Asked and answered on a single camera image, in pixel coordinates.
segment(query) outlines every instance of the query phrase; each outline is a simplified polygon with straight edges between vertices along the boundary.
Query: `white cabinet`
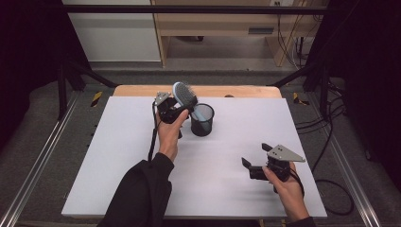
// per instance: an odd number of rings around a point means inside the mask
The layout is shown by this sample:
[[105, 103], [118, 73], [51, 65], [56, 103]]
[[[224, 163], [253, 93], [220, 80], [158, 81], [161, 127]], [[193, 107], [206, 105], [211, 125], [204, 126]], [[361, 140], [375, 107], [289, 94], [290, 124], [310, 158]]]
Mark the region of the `white cabinet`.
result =
[[[63, 0], [64, 5], [150, 5], [149, 0]], [[160, 61], [150, 13], [69, 13], [89, 61]]]

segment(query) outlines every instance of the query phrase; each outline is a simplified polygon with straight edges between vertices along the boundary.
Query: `white tabletop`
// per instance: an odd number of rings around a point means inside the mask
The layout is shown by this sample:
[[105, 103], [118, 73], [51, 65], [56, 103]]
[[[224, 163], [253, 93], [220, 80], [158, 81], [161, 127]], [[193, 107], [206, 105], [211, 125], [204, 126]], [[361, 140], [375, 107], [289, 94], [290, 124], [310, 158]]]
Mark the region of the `white tabletop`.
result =
[[[62, 214], [101, 218], [124, 174], [148, 158], [154, 97], [110, 97]], [[251, 180], [241, 157], [267, 162], [261, 144], [284, 145], [305, 157], [283, 98], [199, 97], [215, 109], [212, 132], [198, 137], [183, 123], [183, 138], [169, 180], [167, 218], [284, 217], [268, 182]], [[296, 163], [312, 217], [327, 217], [308, 163]]]

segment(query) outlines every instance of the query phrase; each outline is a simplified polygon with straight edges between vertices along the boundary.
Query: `wooden table edge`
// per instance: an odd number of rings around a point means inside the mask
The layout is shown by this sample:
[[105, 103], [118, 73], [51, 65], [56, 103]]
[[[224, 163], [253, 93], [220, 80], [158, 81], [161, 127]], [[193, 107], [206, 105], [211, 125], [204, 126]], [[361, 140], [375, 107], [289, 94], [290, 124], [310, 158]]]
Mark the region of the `wooden table edge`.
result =
[[[280, 90], [273, 86], [191, 85], [191, 88], [197, 96], [282, 97]], [[171, 89], [172, 85], [119, 85], [113, 96], [156, 96], [157, 92], [171, 92]]]

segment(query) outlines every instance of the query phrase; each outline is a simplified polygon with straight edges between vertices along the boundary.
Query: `black cable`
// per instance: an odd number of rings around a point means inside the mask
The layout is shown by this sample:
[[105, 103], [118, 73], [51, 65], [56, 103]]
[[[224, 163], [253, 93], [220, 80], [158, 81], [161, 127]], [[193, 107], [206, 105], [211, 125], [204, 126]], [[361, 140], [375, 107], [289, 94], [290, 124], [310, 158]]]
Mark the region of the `black cable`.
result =
[[153, 112], [153, 121], [154, 121], [154, 129], [151, 137], [151, 142], [150, 142], [150, 149], [148, 153], [148, 162], [151, 162], [151, 158], [153, 157], [153, 151], [154, 151], [154, 145], [156, 143], [156, 137], [157, 137], [157, 128], [159, 128], [159, 125], [157, 124], [157, 119], [156, 119], [156, 112], [154, 110], [155, 107], [155, 102], [151, 104], [151, 109]]
[[328, 80], [328, 85], [330, 92], [332, 92], [333, 94], [337, 92], [336, 96], [342, 96], [344, 94], [344, 90], [336, 86], [330, 79]]
[[342, 94], [340, 93], [340, 92], [338, 92], [338, 91], [336, 91], [336, 90], [334, 90], [334, 89], [328, 89], [328, 91], [331, 93], [331, 94], [333, 94], [333, 95], [335, 95], [335, 96], [342, 96]]
[[304, 197], [305, 196], [305, 190], [304, 190], [304, 185], [301, 182], [300, 176], [298, 176], [297, 172], [292, 168], [290, 168], [289, 175], [291, 175], [291, 177], [293, 177], [295, 179], [295, 181], [297, 181], [297, 183], [300, 185], [301, 192], [302, 192], [302, 197]]
[[[319, 23], [316, 23], [316, 24], [306, 33], [306, 35], [305, 35], [306, 38], [309, 36], [309, 33], [312, 32], [312, 30], [314, 30], [315, 27], [316, 27], [318, 24], [319, 24]], [[297, 38], [296, 41], [295, 41], [295, 49], [296, 49], [297, 56], [298, 56], [299, 61], [300, 61], [299, 66], [300, 66], [300, 67], [305, 66], [304, 64], [302, 64], [302, 60], [307, 60], [307, 55], [308, 55], [308, 54], [302, 54], [302, 52], [298, 50], [298, 38]]]
[[353, 200], [351, 194], [347, 191], [347, 189], [345, 187], [343, 187], [339, 183], [335, 183], [333, 181], [329, 181], [329, 180], [325, 180], [325, 179], [315, 180], [315, 183], [319, 183], [319, 182], [331, 183], [331, 184], [341, 188], [345, 192], [345, 194], [348, 196], [348, 198], [350, 200], [350, 203], [351, 203], [351, 206], [350, 206], [349, 210], [346, 211], [346, 212], [334, 211], [332, 209], [329, 209], [327, 206], [324, 206], [324, 209], [326, 209], [326, 211], [328, 211], [328, 212], [330, 212], [332, 214], [338, 215], [338, 216], [347, 216], [347, 215], [350, 215], [354, 211], [354, 208], [355, 208], [354, 200]]
[[[344, 111], [341, 111], [341, 112], [338, 113], [337, 115], [334, 115], [334, 116], [333, 116], [333, 119], [336, 118], [336, 117], [338, 117], [340, 114], [343, 114], [343, 113], [344, 113]], [[328, 123], [326, 123], [326, 124], [324, 124], [324, 125], [322, 125], [322, 126], [316, 128], [316, 129], [314, 129], [314, 130], [312, 130], [312, 131], [298, 132], [298, 134], [308, 134], [308, 133], [311, 133], [311, 132], [313, 132], [313, 131], [317, 131], [317, 130], [319, 130], [319, 129], [322, 129], [322, 128], [326, 127], [327, 125], [328, 125]]]
[[[295, 23], [294, 23], [294, 25], [292, 26], [292, 30], [291, 30], [291, 32], [289, 33], [289, 37], [292, 36], [292, 33], [295, 31], [295, 27], [297, 27], [297, 25], [300, 23], [301, 19], [304, 17], [304, 15], [301, 15], [301, 17], [298, 19], [299, 16], [300, 16], [300, 15], [298, 15], [297, 18], [295, 19]], [[301, 57], [300, 57], [299, 55], [298, 55], [298, 57], [299, 57], [299, 59], [300, 59], [300, 64], [299, 64], [298, 66], [299, 66], [300, 68], [302, 68], [303, 65], [302, 65]]]
[[[306, 35], [305, 35], [306, 38], [309, 36], [310, 32], [312, 32], [318, 24], [319, 24], [319, 23], [316, 23], [316, 24], [306, 33]], [[311, 43], [313, 42], [314, 39], [315, 39], [315, 37], [313, 37], [312, 41], [310, 41], [310, 42], [304, 42], [304, 44], [311, 44]]]
[[323, 19], [321, 18], [321, 15], [313, 15], [313, 20], [316, 22], [321, 22]]
[[[341, 99], [341, 98], [342, 98], [341, 96], [340, 97], [336, 97], [331, 101], [330, 105], [328, 106], [330, 113], [331, 113], [331, 106], [333, 105], [333, 103], [336, 102], [337, 100]], [[327, 140], [324, 143], [323, 149], [321, 151], [321, 154], [318, 157], [318, 160], [316, 161], [316, 163], [312, 167], [312, 173], [315, 171], [316, 166], [318, 165], [319, 161], [322, 159], [322, 157], [323, 157], [323, 155], [324, 155], [324, 153], [326, 151], [326, 148], [327, 148], [327, 146], [328, 146], [328, 144], [330, 142], [331, 135], [333, 134], [333, 121], [332, 121], [331, 114], [328, 115], [328, 124], [330, 125], [330, 132], [328, 133]]]
[[304, 65], [302, 65], [302, 59], [304, 58], [303, 54], [302, 54], [302, 48], [301, 46], [304, 44], [303, 42], [303, 38], [301, 38], [301, 44], [300, 47], [298, 48], [298, 37], [295, 38], [294, 40], [294, 48], [295, 48], [295, 53], [297, 53], [297, 57], [300, 60], [300, 63], [298, 64], [298, 66], [300, 66], [301, 68], [304, 67]]
[[[340, 100], [340, 99], [342, 99], [342, 96], [338, 96], [338, 97], [334, 98], [334, 99], [330, 102], [330, 105], [329, 105], [329, 107], [328, 107], [330, 113], [332, 113], [332, 112], [331, 112], [331, 107], [332, 107], [333, 103], [336, 102], [337, 100]], [[329, 144], [329, 142], [330, 142], [331, 136], [332, 136], [332, 134], [333, 134], [333, 116], [332, 116], [332, 114], [329, 114], [329, 115], [328, 115], [328, 122], [327, 122], [327, 124], [330, 125], [330, 132], [329, 132], [329, 134], [328, 134], [328, 137], [327, 137], [326, 142], [324, 143], [323, 149], [322, 149], [322, 151], [321, 151], [321, 153], [320, 153], [320, 155], [319, 155], [319, 157], [318, 157], [318, 160], [316, 161], [316, 163], [315, 163], [315, 164], [313, 165], [313, 167], [311, 168], [312, 173], [315, 171], [316, 166], [318, 165], [319, 161], [322, 159], [322, 157], [323, 157], [323, 155], [324, 155], [324, 153], [325, 153], [325, 151], [326, 151], [326, 149], [327, 149], [327, 146], [328, 146], [328, 144]], [[324, 209], [326, 209], [326, 211], [328, 211], [328, 212], [330, 212], [330, 213], [332, 213], [332, 214], [335, 214], [335, 215], [339, 215], [339, 216], [347, 216], [347, 215], [350, 215], [350, 214], [354, 211], [354, 207], [355, 207], [354, 200], [353, 200], [352, 196], [350, 195], [350, 193], [347, 191], [346, 188], [344, 188], [344, 187], [343, 187], [342, 185], [340, 185], [339, 183], [335, 183], [335, 182], [333, 182], [333, 181], [329, 181], [329, 180], [325, 180], [325, 179], [315, 180], [315, 183], [318, 183], [318, 182], [326, 182], [326, 183], [331, 183], [331, 184], [333, 184], [333, 185], [338, 186], [339, 188], [341, 188], [341, 189], [346, 193], [346, 195], [348, 196], [348, 198], [350, 199], [350, 202], [351, 202], [351, 207], [350, 207], [350, 209], [349, 209], [348, 211], [346, 211], [346, 212], [334, 211], [334, 210], [332, 210], [332, 209], [327, 208], [326, 206], [324, 206]]]
[[286, 42], [284, 41], [283, 35], [281, 34], [281, 15], [277, 15], [277, 41], [278, 44], [280, 45], [280, 48], [283, 50], [284, 54], [286, 55], [287, 60], [289, 61], [289, 63], [291, 63], [292, 65], [296, 65], [295, 62], [292, 61], [291, 57], [289, 56], [289, 53], [287, 52], [287, 46], [286, 46]]
[[[336, 117], [336, 116], [338, 116], [338, 115], [340, 115], [340, 114], [342, 114], [343, 113], [343, 110], [341, 110], [341, 112], [339, 112], [339, 113], [337, 113], [337, 114], [335, 114], [335, 112], [336, 112], [336, 110], [337, 109], [339, 109], [339, 108], [341, 108], [341, 107], [343, 107], [344, 105], [339, 105], [338, 107], [336, 107], [336, 109], [334, 109], [332, 112], [330, 112], [329, 114], [331, 114], [331, 115], [333, 115], [334, 117]], [[317, 125], [317, 124], [319, 124], [319, 123], [322, 123], [324, 121], [324, 119], [321, 119], [321, 117], [318, 117], [318, 118], [316, 118], [315, 120], [312, 120], [312, 121], [308, 121], [308, 122], [301, 122], [301, 123], [297, 123], [297, 124], [306, 124], [306, 123], [313, 123], [313, 124], [310, 124], [310, 125], [307, 125], [307, 126], [302, 126], [302, 127], [299, 127], [299, 128], [296, 128], [296, 130], [304, 130], [304, 129], [307, 129], [307, 128], [311, 128], [311, 127], [313, 127], [313, 126], [315, 126], [315, 125]]]

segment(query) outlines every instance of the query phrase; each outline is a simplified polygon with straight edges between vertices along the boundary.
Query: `hand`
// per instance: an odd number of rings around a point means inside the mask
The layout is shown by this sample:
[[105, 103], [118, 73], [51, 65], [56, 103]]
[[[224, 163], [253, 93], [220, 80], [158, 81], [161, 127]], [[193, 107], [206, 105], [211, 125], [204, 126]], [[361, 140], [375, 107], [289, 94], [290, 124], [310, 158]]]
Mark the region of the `hand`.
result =
[[177, 143], [180, 127], [187, 117], [188, 110], [184, 110], [172, 124], [167, 124], [161, 121], [158, 113], [156, 114], [157, 124], [159, 125], [157, 128], [160, 143], [159, 152], [167, 156], [171, 162], [174, 162], [174, 159], [177, 156]]
[[[296, 170], [295, 165], [292, 162], [289, 163], [289, 166], [292, 170]], [[295, 181], [293, 177], [289, 177], [289, 179], [283, 183], [277, 178], [275, 173], [266, 166], [263, 166], [263, 171], [269, 181], [276, 188], [288, 218], [291, 221], [308, 218], [309, 214], [307, 213], [301, 186], [298, 182]]]

